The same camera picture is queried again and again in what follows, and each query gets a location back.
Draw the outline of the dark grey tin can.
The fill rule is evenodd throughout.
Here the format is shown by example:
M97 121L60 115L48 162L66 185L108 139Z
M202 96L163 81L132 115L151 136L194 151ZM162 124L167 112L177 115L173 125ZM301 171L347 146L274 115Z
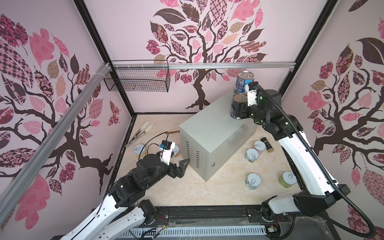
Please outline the dark grey tin can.
M233 95L231 103L230 116L233 119L240 120L247 118L248 97L244 94Z

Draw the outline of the blue label tin can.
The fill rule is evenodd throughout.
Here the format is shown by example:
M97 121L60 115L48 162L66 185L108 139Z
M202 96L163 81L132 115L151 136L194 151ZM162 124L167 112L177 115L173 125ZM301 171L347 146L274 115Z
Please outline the blue label tin can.
M241 71L238 73L234 93L245 94L246 86L254 80L254 74L250 71Z

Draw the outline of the teal label white-lid can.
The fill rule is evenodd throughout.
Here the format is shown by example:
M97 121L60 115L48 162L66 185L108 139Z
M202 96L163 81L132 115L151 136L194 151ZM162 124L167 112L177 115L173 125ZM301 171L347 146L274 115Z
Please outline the teal label white-lid can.
M254 163L259 157L259 152L256 149L247 149L244 159L248 163Z

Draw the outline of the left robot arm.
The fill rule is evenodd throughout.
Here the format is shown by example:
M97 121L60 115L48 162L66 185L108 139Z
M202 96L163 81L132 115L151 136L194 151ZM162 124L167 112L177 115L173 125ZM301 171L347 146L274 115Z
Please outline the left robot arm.
M146 190L165 176L182 178L190 159L178 165L161 161L156 154L137 161L136 168L113 185L102 203L77 227L62 236L63 240L114 240L121 234L142 224L151 224L157 210L145 200Z

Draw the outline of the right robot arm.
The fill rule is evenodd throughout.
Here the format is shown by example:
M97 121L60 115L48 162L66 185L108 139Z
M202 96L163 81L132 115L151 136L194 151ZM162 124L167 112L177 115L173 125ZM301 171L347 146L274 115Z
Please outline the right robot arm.
M262 203L261 213L266 221L280 214L301 213L307 217L319 216L333 225L361 238L371 239L377 234L369 217L349 198L350 189L341 185L325 168L309 144L302 126L294 116L281 107L282 96L274 90L264 90L258 83L246 87L247 117L270 133L281 145L287 160L299 181L300 192L282 197L271 197ZM366 223L367 233L358 232L326 216L324 213L338 200L344 200Z

